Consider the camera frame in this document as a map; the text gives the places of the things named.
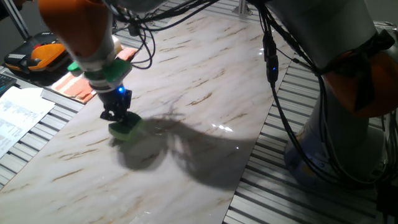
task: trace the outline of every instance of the black cable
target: black cable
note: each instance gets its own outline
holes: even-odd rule
[[[193,11],[191,14],[187,15],[186,17],[180,19],[179,21],[177,21],[177,22],[175,22],[175,23],[173,23],[173,24],[171,24],[171,25],[168,25],[168,26],[165,26],[165,27],[161,27],[161,28],[158,28],[158,29],[149,29],[149,28],[148,28],[148,29],[146,29],[146,30],[148,30],[148,31],[162,31],[162,30],[166,30],[166,29],[168,29],[168,28],[171,28],[171,27],[173,27],[173,26],[176,26],[176,25],[178,25],[178,24],[180,24],[180,23],[186,21],[187,19],[191,18],[192,16],[194,16],[194,15],[197,14],[197,13],[199,13],[200,11],[204,10],[205,8],[211,6],[212,4],[214,4],[214,3],[217,2],[217,1],[218,1],[218,0],[213,0],[213,1],[209,2],[208,4],[205,4],[204,6],[202,6],[202,7],[200,7],[199,9]]]
[[[153,35],[152,31],[149,31],[149,34],[150,34],[150,37],[151,37],[151,39],[152,39],[152,43],[153,43],[153,45],[154,45],[154,49],[153,49],[152,53],[149,54],[149,58],[148,58],[148,59],[142,60],[142,61],[140,61],[140,62],[133,62],[132,64],[145,63],[145,62],[148,62],[149,60],[152,60],[152,59],[154,58],[155,53],[156,53],[156,42],[155,42],[155,38],[154,38],[154,35]]]
[[[147,60],[144,60],[144,61],[141,61],[141,62],[133,62],[133,63],[131,63],[131,65],[132,65],[134,68],[138,68],[138,69],[141,69],[141,70],[145,70],[145,69],[151,68],[151,66],[152,66],[153,57],[154,57],[155,52],[156,52],[156,47],[155,47],[155,39],[154,39],[154,36],[153,36],[152,32],[149,32],[149,34],[150,34],[150,36],[152,37],[152,41],[153,41],[153,43],[154,43],[154,50],[153,50],[153,53],[150,52],[149,47],[148,47],[148,45],[147,45],[147,43],[146,43],[146,39],[144,39],[144,38],[142,37],[142,34],[140,33],[140,34],[139,34],[139,38],[141,39],[142,44],[143,44],[144,47],[146,48],[147,53],[148,53],[148,55],[149,55],[149,58],[148,58]],[[144,62],[148,62],[148,61],[149,61],[149,64],[148,64],[146,67],[140,67],[140,66],[135,65],[136,63],[144,63]]]
[[[113,34],[116,34],[116,33],[118,33],[118,32],[120,32],[120,31],[122,31],[122,30],[126,30],[126,29],[128,29],[129,28],[129,26],[125,26],[125,27],[122,27],[122,28],[118,28],[118,29],[116,29],[116,30],[113,30],[112,31],[112,35]]]
[[[381,129],[386,132],[386,125],[384,124],[384,116],[381,116]]]

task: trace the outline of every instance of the metal grating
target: metal grating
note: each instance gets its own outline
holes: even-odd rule
[[[0,73],[17,79],[18,88],[37,88],[0,66]],[[43,99],[55,107],[36,124],[7,154],[0,158],[0,189],[6,185],[76,114],[83,104],[44,88]]]
[[[277,95],[295,132],[309,119],[318,94],[315,76],[291,63]],[[369,125],[381,128],[381,120],[373,118]],[[323,194],[300,185],[285,167],[287,140],[274,103],[224,218],[225,224],[382,223],[373,191]]]

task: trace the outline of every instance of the marble slab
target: marble slab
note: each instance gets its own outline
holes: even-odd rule
[[[0,223],[222,223],[273,101],[262,30],[198,14],[155,39],[124,82],[137,138],[112,139],[94,97],[0,191]]]

